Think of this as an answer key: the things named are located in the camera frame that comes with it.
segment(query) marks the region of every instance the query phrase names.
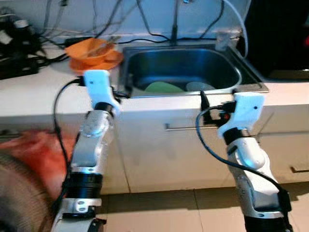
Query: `drawer handle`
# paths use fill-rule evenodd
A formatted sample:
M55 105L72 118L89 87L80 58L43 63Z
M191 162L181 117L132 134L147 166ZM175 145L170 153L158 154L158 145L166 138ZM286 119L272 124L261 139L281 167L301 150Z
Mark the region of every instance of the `drawer handle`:
M200 129L216 129L217 126L215 124L208 124L204 127L199 127ZM169 123L165 124L165 131L195 131L196 127L170 127Z
M309 173L309 170L296 170L294 167L291 167L292 173Z

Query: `countertop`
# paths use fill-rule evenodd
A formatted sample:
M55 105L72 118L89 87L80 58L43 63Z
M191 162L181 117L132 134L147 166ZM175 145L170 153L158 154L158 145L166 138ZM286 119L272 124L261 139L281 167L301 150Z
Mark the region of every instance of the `countertop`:
M61 51L50 49L49 54L52 57L61 54ZM50 115L57 92L75 77L68 64L68 61L54 63L42 68L38 74L0 80L0 117ZM112 84L116 85L118 75L118 68L111 70ZM309 104L308 81L273 81L260 78L269 89L269 93L265 93L265 105ZM232 99L230 94L208 95L208 97L211 105ZM135 98L122 101L122 111L198 108L200 108L199 96ZM91 110L91 104L86 88L71 86L61 96L57 111L61 114L84 114L88 110Z

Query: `kitchen sink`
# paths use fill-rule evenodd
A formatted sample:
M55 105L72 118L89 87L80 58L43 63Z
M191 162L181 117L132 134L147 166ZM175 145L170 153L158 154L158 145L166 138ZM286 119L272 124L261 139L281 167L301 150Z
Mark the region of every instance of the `kitchen sink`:
M193 91L188 88L190 82L205 85L207 94L231 93L234 89L268 91L230 48L218 52L212 44L127 47L123 52L119 87L133 98L199 94L197 87ZM154 82L172 84L181 92L147 91Z

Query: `wall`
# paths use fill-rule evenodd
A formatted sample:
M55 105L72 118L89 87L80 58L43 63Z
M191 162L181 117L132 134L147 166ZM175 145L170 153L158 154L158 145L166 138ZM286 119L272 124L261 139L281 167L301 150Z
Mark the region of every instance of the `wall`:
M179 34L181 36L199 35L219 14L220 0L193 0L190 4L180 4ZM250 0L230 0L240 14L245 16ZM1 6L8 6L16 11L17 15L27 18L37 30L41 30L44 22L46 0L13 0L0 1ZM52 3L50 14L50 27L53 26L59 10L59 0ZM102 25L112 11L116 0L96 0L97 24ZM146 17L152 32L158 32L170 36L173 21L174 0L142 0ZM114 22L123 18L125 21L119 25L113 25L105 34L117 31L120 34L146 33L142 18L136 7L136 0L123 0L121 8L117 12ZM69 30L91 30L93 20L93 5L91 0L70 0L65 8L59 28ZM212 31L240 29L237 18L231 9L225 5L224 15L212 28Z

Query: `orange bowl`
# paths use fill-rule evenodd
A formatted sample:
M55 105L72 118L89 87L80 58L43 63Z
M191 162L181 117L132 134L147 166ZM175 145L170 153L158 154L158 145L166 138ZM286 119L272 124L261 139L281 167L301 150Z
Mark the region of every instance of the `orange bowl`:
M87 65L98 65L102 63L104 57L111 53L114 49L114 44L111 46L110 50L104 54L87 57L86 54L96 48L100 48L103 44L105 44L106 40L89 38L87 40L83 40L79 43L73 44L70 47L65 49L66 54L73 58L74 60L78 60Z
M71 59L70 68L78 75L83 75L86 70L109 70L116 67L124 58L124 55L120 52L113 51L110 53L110 61L105 62L103 59L98 65L87 65L76 59Z

